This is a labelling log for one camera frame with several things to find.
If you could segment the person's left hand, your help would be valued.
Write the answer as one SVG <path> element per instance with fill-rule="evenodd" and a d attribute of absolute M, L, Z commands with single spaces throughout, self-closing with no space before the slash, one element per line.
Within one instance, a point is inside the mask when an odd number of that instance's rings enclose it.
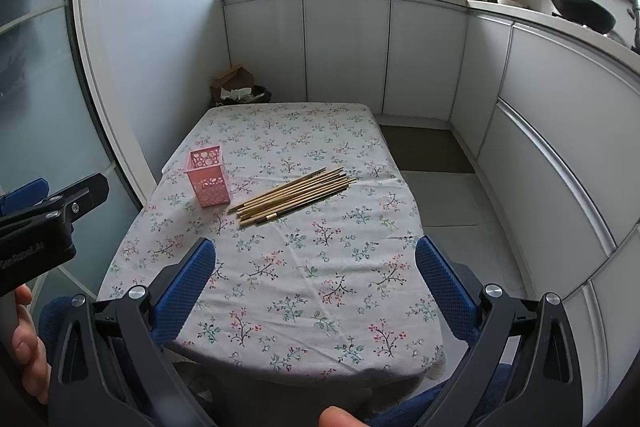
<path fill-rule="evenodd" d="M 17 325 L 12 334 L 12 348 L 22 366 L 22 384 L 26 392 L 39 403 L 47 404 L 51 366 L 47 362 L 46 347 L 36 333 L 34 321 L 27 307 L 32 303 L 32 291 L 23 284 L 14 291 Z"/>

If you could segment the person's right hand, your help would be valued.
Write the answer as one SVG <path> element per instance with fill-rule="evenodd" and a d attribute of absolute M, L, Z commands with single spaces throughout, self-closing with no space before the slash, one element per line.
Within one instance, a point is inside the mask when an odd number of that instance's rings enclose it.
<path fill-rule="evenodd" d="M 339 407 L 327 407 L 319 416 L 319 427 L 368 427 L 347 411 Z"/>

